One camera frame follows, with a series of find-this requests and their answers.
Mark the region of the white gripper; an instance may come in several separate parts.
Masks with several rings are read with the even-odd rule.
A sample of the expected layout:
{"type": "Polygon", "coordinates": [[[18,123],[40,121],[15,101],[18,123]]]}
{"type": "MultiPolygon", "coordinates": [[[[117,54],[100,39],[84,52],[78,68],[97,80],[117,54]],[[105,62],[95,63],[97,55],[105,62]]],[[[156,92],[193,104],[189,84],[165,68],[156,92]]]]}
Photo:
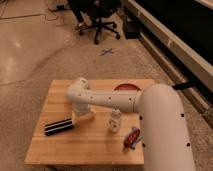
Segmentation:
{"type": "Polygon", "coordinates": [[[75,126],[85,124],[95,119],[95,113],[89,104],[74,103],[72,105],[72,121],[75,126]]]}

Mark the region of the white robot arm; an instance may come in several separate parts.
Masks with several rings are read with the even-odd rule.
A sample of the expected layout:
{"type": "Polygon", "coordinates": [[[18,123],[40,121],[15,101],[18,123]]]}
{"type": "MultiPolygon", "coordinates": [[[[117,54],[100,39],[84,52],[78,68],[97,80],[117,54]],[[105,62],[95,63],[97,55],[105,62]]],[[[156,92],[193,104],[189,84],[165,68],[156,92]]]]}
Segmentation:
{"type": "Polygon", "coordinates": [[[91,90],[77,79],[66,96],[80,106],[102,106],[141,116],[145,171],[196,171],[183,103],[171,86],[91,90]]]}

